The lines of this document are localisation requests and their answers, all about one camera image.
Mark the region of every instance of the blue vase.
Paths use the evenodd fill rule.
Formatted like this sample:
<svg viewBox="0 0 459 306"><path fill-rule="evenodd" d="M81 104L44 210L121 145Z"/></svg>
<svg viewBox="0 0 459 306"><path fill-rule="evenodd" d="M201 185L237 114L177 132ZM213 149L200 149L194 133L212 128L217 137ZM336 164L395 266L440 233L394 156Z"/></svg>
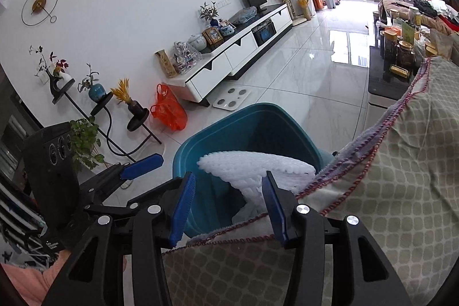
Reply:
<svg viewBox="0 0 459 306"><path fill-rule="evenodd" d="M105 88L100 83L96 83L89 89L88 96L93 102L98 103L105 93Z"/></svg>

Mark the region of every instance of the picture frame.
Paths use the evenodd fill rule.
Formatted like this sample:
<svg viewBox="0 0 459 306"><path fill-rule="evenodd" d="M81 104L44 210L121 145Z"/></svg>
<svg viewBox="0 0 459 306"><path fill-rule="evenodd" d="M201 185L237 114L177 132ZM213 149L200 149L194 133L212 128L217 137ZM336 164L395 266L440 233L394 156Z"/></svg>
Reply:
<svg viewBox="0 0 459 306"><path fill-rule="evenodd" d="M206 39L207 43L212 45L223 40L222 35L215 26L211 26L203 31L203 36Z"/></svg>

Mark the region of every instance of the orange plastic bag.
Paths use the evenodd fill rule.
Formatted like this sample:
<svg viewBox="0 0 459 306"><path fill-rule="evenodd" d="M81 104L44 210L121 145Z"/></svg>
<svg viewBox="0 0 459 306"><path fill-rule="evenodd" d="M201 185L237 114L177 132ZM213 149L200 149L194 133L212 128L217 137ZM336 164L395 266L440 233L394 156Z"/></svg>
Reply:
<svg viewBox="0 0 459 306"><path fill-rule="evenodd" d="M170 127L171 130L183 130L188 116L169 86L159 84L156 86L156 91L158 93L157 102L150 108L151 115Z"/></svg>

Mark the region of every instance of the glass jar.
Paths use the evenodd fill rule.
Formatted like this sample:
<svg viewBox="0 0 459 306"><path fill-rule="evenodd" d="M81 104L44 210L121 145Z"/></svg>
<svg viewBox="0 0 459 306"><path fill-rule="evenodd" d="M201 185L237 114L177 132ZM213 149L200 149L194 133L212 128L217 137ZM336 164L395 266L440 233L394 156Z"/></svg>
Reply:
<svg viewBox="0 0 459 306"><path fill-rule="evenodd" d="M384 60L395 62L397 58L397 33L391 30L384 32Z"/></svg>
<svg viewBox="0 0 459 306"><path fill-rule="evenodd" d="M413 25L416 25L416 14L419 13L419 8L411 6L408 11L408 19Z"/></svg>
<svg viewBox="0 0 459 306"><path fill-rule="evenodd" d="M412 68L415 63L415 53L411 43L401 41L398 43L397 65L405 68Z"/></svg>
<svg viewBox="0 0 459 306"><path fill-rule="evenodd" d="M400 13L396 9L391 9L391 19L392 19L392 25L394 25L394 21L396 18L400 17Z"/></svg>

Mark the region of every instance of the plant stand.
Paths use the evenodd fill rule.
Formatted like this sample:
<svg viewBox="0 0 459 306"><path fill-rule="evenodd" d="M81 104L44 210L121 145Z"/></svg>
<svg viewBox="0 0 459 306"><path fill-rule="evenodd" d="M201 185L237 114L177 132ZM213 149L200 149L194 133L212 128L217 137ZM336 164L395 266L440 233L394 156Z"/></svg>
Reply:
<svg viewBox="0 0 459 306"><path fill-rule="evenodd" d="M88 115L79 107L78 104L75 103L75 101L70 97L70 95L68 95L67 91L68 89L75 83L75 80L72 79L71 81L69 81L62 89L59 89L57 87L57 82L59 81L59 78L58 77L55 77L53 75L49 75L50 76L50 91L51 91L51 94L53 96L53 104L56 104L63 96L66 96L67 99L72 103L72 105L84 116L84 118L86 118L87 120L89 120L89 117ZM110 130L112 128L112 125L113 125L113 121L112 121L112 115L110 113L110 111L107 109L106 105L108 104L108 102L110 101L110 99L113 97L113 93L108 93L107 95L105 95L98 103L97 105L93 108L93 110L91 111L91 116L95 116L96 114L98 114L102 109L104 109L107 114L108 114L108 118L109 118L109 126L108 126L108 131L107 133L105 134L105 132L103 132L100 127L97 128L97 131L106 139L106 142L107 142L107 146L108 146L108 149L110 150L110 152L112 152L114 155L116 156L124 156L124 157L127 157L129 158L132 162L136 162L132 157L131 155L135 152L137 152L146 142L147 140L149 140L151 137L153 137L159 144L162 144L162 142L156 137L155 134L153 134L153 132L147 127L145 126L144 122L145 120L148 118L148 113L146 116L144 116L143 121L137 119L136 117L133 117L132 120L129 122L129 124L135 120L135 123L131 124L131 126L129 126L128 124L128 130L129 131L134 131L136 129L138 129L140 126L142 126L144 129L146 129L148 131L148 136L142 141L142 143L136 148L134 149L133 151L131 152L125 152L120 146L118 146L118 144L116 144L112 139L110 139L109 137L109 134L110 134ZM118 150L120 151L120 153L114 151L110 145L110 143Z"/></svg>

